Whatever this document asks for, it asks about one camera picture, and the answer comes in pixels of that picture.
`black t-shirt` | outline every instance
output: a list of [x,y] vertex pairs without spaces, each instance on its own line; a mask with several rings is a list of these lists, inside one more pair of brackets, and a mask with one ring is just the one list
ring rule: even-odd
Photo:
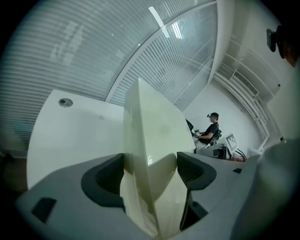
[[[217,130],[219,128],[219,124],[217,122],[215,122],[214,124],[211,124],[205,131],[204,134],[202,134],[201,136],[207,136],[208,133],[212,133],[213,136],[212,138],[217,134]],[[209,144],[211,139],[199,139],[200,142],[204,143],[204,144]]]

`desk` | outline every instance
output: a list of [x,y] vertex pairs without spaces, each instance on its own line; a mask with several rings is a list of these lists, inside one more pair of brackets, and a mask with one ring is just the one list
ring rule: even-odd
[[[61,98],[71,107],[58,104]],[[123,107],[53,90],[30,138],[27,185],[63,167],[122,152]]]

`person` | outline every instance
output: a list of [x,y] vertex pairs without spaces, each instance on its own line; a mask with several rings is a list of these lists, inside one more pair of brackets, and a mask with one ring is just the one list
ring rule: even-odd
[[212,140],[212,138],[218,133],[218,129],[219,129],[219,123],[218,123],[218,119],[219,119],[219,114],[217,114],[216,112],[213,112],[210,115],[210,121],[212,122],[212,124],[206,129],[205,132],[201,132],[200,136],[198,136],[198,140],[195,141],[195,145],[197,148],[203,148],[205,147],[207,144],[209,144]]
[[286,59],[293,68],[296,68],[300,55],[297,31],[294,28],[279,25],[277,31],[273,33],[276,35],[276,43],[281,58]]

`round hole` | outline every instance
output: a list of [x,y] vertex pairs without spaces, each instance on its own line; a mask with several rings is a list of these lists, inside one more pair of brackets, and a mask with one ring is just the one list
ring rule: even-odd
[[62,98],[58,101],[58,104],[62,107],[70,107],[73,105],[73,101],[69,98]]

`air vent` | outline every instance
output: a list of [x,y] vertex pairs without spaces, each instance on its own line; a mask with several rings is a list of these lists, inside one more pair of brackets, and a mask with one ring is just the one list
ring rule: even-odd
[[248,89],[254,97],[258,95],[259,92],[257,91],[257,89],[238,71],[235,71],[233,73],[232,78],[238,82],[242,82],[246,89]]

